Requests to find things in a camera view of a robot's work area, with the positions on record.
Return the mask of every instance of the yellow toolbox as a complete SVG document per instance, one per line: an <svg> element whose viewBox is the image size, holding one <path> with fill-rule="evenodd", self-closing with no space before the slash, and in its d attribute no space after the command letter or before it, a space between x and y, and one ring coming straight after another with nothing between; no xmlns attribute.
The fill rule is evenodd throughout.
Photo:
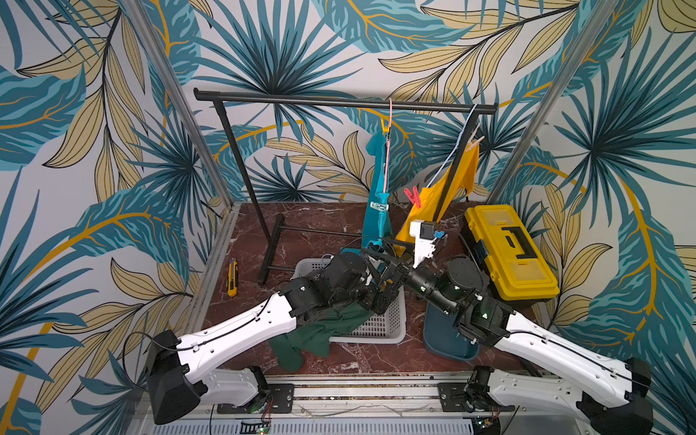
<svg viewBox="0 0 696 435"><path fill-rule="evenodd" d="M524 305L530 305L558 295L551 268L514 208L478 205L467 209L464 217L462 234L503 301L528 301Z"/></svg>

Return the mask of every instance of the white plastic clip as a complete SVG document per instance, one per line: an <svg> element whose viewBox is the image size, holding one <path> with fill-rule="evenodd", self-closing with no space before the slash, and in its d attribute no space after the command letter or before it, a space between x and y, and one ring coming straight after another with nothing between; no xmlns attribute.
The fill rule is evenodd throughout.
<svg viewBox="0 0 696 435"><path fill-rule="evenodd" d="M389 204L379 204L374 201L370 201L370 207L380 212L386 212L389 210Z"/></svg>

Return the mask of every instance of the black metal bar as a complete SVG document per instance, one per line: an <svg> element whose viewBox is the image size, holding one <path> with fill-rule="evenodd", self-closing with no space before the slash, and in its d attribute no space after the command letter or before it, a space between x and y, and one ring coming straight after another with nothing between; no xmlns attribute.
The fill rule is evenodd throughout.
<svg viewBox="0 0 696 435"><path fill-rule="evenodd" d="M312 228L301 228L301 227L290 227L283 225L280 227L283 230L291 231L302 231L302 232L318 232L319 234L333 234L337 236L350 236L350 237L362 237L362 234L353 234L351 232L336 232L336 231L325 231L325 230L314 230Z"/></svg>
<svg viewBox="0 0 696 435"><path fill-rule="evenodd" d="M445 181L445 186L443 187L442 192L440 192L440 199L438 200L437 208L435 209L435 213L433 214L433 222L438 221L438 217L440 216L440 210L442 210L442 206L445 203L447 193L450 191L450 187L452 186L454 174L457 173L459 163L461 163L461 158L464 156L464 150L468 145L469 136L471 136L471 134L474 132L474 128L476 127L477 122L478 115L476 113L472 113L466 120L466 124L464 125L464 133L461 135L461 138L457 143L457 151L454 153L454 160L452 161L450 171L447 174L447 181Z"/></svg>
<svg viewBox="0 0 696 435"><path fill-rule="evenodd" d="M298 97L292 95L265 95L254 93L218 92L214 90L193 89L193 95L199 101L217 102L241 102L241 103L266 103L266 104L294 104L297 106L334 106L334 107L360 107L366 109L389 109L389 101L361 100L359 98L325 98L325 97ZM474 108L473 104L444 104L423 103L410 101L392 102L394 109L421 110L434 112L460 112L469 113ZM479 115L493 115L498 110L497 104L479 104L475 112Z"/></svg>
<svg viewBox="0 0 696 435"><path fill-rule="evenodd" d="M286 267L286 266L268 266L269 270L282 270L286 272L294 272L295 268L294 267Z"/></svg>
<svg viewBox="0 0 696 435"><path fill-rule="evenodd" d="M249 179L249 174L246 172L246 165L244 164L244 158L239 152L239 146L237 145L237 139L235 139L235 134L232 132L232 126L230 125L230 120L227 117L227 110L222 101L218 100L214 103L215 110L220 117L220 122L222 122L222 128L225 130L227 135L227 140L230 142L230 148L232 153L235 155L235 160L237 161L237 166L239 167L239 172L242 173L242 178L244 179L244 184L246 185L246 190L249 194L251 202L254 204L256 209L256 214L259 218L259 223L263 229L263 233L266 235L266 241L271 243L271 233L268 231L268 226L266 226L266 221L263 219L263 213L261 212L261 207L259 207L259 202L256 199L256 193L254 192L254 187L251 185L251 180Z"/></svg>
<svg viewBox="0 0 696 435"><path fill-rule="evenodd" d="M261 263L261 270L259 270L259 276L256 278L256 282L259 283L259 285L264 285L266 283L268 273L273 268L271 264L273 263L273 257L276 256L276 249L280 241L280 233L283 231L283 222L285 222L285 216L283 216L283 213L278 213L278 216L276 216L276 224L273 226L273 236L266 247L263 263Z"/></svg>

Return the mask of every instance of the clothespin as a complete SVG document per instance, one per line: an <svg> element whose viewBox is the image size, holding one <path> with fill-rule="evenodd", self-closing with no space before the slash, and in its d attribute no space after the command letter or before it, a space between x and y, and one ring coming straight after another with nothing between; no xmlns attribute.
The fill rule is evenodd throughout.
<svg viewBox="0 0 696 435"><path fill-rule="evenodd" d="M420 195L418 195L418 186L413 186L413 193L409 191L409 188L404 189L406 197L411 201L411 204L415 205L416 208L420 208Z"/></svg>

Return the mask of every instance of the metal bracket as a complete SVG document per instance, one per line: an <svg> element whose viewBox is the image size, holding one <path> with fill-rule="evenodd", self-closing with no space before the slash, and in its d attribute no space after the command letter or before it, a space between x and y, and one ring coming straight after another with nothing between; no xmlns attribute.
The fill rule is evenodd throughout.
<svg viewBox="0 0 696 435"><path fill-rule="evenodd" d="M270 398L266 403L271 405L273 414L289 414L292 412L292 401L294 399L295 385L292 383L272 383L268 385ZM267 410L266 406L259 408L252 414L263 414ZM249 413L243 406L234 406L229 403L217 406L218 414L247 414Z"/></svg>

